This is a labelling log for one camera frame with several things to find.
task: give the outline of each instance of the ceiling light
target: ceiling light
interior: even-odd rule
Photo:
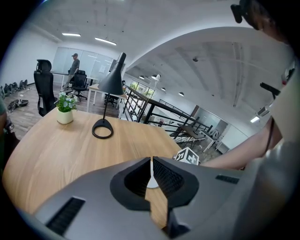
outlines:
[[[81,37],[80,34],[75,34],[75,33],[63,33],[62,35],[64,36],[75,36],[75,37]]]
[[[259,117],[255,117],[251,120],[252,123],[256,122],[257,120],[259,120]]]
[[[98,40],[98,41],[101,41],[101,42],[105,42],[105,43],[109,43],[109,44],[112,44],[112,45],[114,45],[114,46],[116,46],[117,44],[116,43],[113,43],[113,42],[110,42],[110,41],[107,41],[107,40],[104,40],[104,39],[100,39],[100,38],[95,38],[96,40]]]

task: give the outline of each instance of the black desk lamp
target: black desk lamp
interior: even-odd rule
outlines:
[[[105,112],[106,112],[106,107],[107,107],[107,103],[108,103],[110,94],[114,94],[114,95],[123,95],[124,94],[123,86],[122,86],[121,69],[122,69],[125,58],[126,58],[126,54],[122,52],[120,54],[116,64],[114,65],[111,73],[108,74],[106,76],[106,78],[103,79],[98,85],[99,90],[101,90],[102,92],[107,92],[108,94],[107,94],[107,101],[105,104],[103,119],[98,120],[92,128],[92,134],[96,138],[106,139],[106,138],[110,138],[113,135],[113,127],[111,126],[109,121],[105,119]],[[98,136],[95,133],[96,128],[107,128],[111,131],[111,133],[108,136],[104,136],[104,137]]]

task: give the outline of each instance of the lamp base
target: lamp base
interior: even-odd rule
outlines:
[[[108,136],[98,136],[95,133],[96,128],[107,128],[111,131],[111,133]],[[109,121],[107,121],[106,119],[100,119],[98,120],[93,128],[92,128],[92,134],[96,137],[96,138],[100,138],[100,139],[106,139],[106,138],[110,138],[113,135],[113,127],[111,126],[111,124],[109,123]]]

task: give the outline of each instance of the man in gray shirt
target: man in gray shirt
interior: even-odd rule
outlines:
[[[77,73],[77,71],[79,69],[80,61],[78,59],[78,54],[74,53],[74,55],[72,55],[72,57],[73,57],[74,61],[72,63],[71,69],[70,69],[70,74],[69,74],[69,76],[67,78],[67,83],[63,86],[63,88],[61,90],[62,92],[66,91],[66,89],[67,89],[67,87],[68,87],[68,85],[69,85],[72,77],[74,77],[74,74]]]

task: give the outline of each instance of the white flower pot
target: white flower pot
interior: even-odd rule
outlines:
[[[61,124],[68,124],[73,121],[73,113],[69,112],[61,112],[57,109],[57,121]]]

